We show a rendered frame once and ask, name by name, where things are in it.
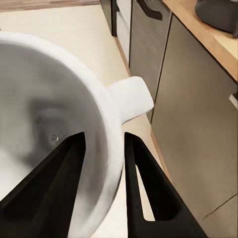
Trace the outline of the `coffee cup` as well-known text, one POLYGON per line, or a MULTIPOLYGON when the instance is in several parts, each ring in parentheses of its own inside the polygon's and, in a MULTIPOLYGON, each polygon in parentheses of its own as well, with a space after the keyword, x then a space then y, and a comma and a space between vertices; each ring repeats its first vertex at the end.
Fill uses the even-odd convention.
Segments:
POLYGON ((84 132, 86 152, 67 238, 90 238, 119 189, 122 125, 153 107, 142 77, 105 86, 64 47, 0 30, 0 201, 67 137, 84 132))

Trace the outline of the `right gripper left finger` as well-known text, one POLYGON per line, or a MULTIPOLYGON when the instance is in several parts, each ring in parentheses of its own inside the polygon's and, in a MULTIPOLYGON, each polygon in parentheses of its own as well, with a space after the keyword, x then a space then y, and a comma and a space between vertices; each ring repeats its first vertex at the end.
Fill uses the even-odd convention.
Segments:
POLYGON ((67 238, 85 152, 67 137, 0 201, 0 238, 67 238))

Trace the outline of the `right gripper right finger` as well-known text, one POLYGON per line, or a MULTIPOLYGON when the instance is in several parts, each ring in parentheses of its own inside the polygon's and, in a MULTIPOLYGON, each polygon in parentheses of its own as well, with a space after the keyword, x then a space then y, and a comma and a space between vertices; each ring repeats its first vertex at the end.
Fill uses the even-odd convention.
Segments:
POLYGON ((144 141, 129 132, 124 161, 128 238, 207 238, 144 141), (136 165, 155 221, 144 219, 136 165))

